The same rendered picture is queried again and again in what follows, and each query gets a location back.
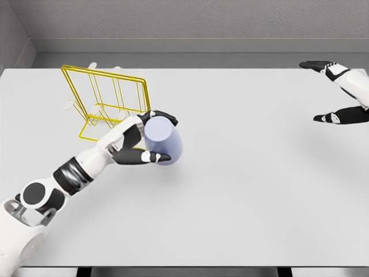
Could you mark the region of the lavender blue cup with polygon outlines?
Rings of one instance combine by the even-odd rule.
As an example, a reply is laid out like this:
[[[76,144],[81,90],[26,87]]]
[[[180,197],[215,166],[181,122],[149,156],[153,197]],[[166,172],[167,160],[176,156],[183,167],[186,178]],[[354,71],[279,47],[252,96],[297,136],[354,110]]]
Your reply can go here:
[[[160,165],[173,164],[180,158],[183,149],[182,141],[177,129],[168,118],[163,116],[151,118],[145,125],[144,137],[147,150],[171,157],[169,161],[159,162]]]

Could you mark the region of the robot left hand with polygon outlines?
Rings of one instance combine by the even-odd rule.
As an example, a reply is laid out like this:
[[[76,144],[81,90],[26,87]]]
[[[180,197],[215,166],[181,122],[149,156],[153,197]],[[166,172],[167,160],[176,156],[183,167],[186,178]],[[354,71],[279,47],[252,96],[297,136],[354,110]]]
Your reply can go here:
[[[163,111],[150,110],[143,114],[129,116],[96,144],[96,148],[104,156],[105,163],[137,165],[169,161],[171,159],[169,155],[149,151],[146,148],[145,125],[151,118],[157,116],[168,118],[176,128],[178,120]]]

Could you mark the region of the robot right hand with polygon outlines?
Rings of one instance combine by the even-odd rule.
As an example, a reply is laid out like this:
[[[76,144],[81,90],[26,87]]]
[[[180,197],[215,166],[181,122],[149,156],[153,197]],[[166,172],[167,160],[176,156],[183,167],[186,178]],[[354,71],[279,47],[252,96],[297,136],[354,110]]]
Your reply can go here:
[[[358,70],[350,69],[337,62],[304,61],[299,63],[302,69],[310,69],[326,76],[337,84],[346,94],[359,103],[355,107],[342,108],[313,117],[315,122],[335,125],[351,125],[369,122],[369,77]]]

